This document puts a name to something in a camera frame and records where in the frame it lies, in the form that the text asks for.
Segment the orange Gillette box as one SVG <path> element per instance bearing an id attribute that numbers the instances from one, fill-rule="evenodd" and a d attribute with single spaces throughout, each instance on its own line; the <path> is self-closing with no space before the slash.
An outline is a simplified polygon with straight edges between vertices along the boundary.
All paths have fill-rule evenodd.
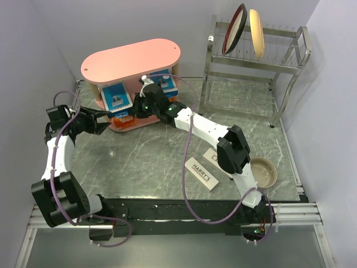
<path id="1" fill-rule="evenodd" d="M 116 130 L 123 130 L 133 126 L 136 122 L 136 119 L 132 116 L 124 117 L 113 117 L 113 123 Z"/>
<path id="2" fill-rule="evenodd" d="M 178 96 L 173 96 L 168 99 L 170 102 L 179 102 Z"/>

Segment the pink three-tier shelf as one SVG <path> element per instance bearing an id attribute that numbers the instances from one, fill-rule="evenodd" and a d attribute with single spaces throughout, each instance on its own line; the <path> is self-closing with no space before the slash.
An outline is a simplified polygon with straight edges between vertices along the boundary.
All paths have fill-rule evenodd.
<path id="1" fill-rule="evenodd" d="M 139 79 L 161 70 L 178 74 L 179 46 L 168 39 L 151 39 L 95 52 L 81 65 L 81 73 L 94 94 L 97 105 L 104 104 L 103 88 L 122 83 L 131 100 L 140 92 Z"/>

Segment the blue Harry's razor box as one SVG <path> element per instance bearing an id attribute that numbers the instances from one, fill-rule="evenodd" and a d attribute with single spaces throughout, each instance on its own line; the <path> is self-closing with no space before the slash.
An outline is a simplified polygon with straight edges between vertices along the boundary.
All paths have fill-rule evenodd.
<path id="1" fill-rule="evenodd" d="M 171 71 L 169 69 L 160 70 L 149 74 L 151 80 L 162 88 L 163 92 L 168 98 L 178 96 L 176 82 L 174 78 L 170 76 L 170 74 Z"/>

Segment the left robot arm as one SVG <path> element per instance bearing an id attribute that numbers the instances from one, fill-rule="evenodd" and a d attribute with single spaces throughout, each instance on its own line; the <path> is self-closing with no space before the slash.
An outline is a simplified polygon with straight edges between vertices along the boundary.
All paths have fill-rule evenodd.
<path id="1" fill-rule="evenodd" d="M 97 120 L 110 113 L 87 107 L 74 111 L 67 105 L 54 106 L 46 112 L 50 120 L 45 128 L 46 169 L 41 180 L 31 186 L 45 222 L 56 227 L 90 214 L 96 223 L 107 223 L 111 211 L 104 198 L 100 194 L 88 196 L 70 169 L 77 135 L 100 135 L 110 124 Z"/>

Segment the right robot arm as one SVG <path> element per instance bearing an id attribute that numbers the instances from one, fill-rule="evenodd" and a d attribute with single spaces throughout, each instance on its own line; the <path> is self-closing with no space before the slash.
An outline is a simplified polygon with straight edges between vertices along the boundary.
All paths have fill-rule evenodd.
<path id="1" fill-rule="evenodd" d="M 227 221 L 241 205 L 245 206 L 244 216 L 250 222 L 259 221 L 265 209 L 269 209 L 270 220 L 274 221 L 275 214 L 270 200 L 257 188 L 250 164 L 250 148 L 239 126 L 220 125 L 180 102 L 170 101 L 155 83 L 145 83 L 135 95 L 132 113 L 137 118 L 155 116 L 162 123 L 187 131 L 190 136 L 195 135 L 216 148 L 218 164 L 232 175 L 241 198 L 226 217 L 215 222 L 209 221 L 210 225 Z"/>

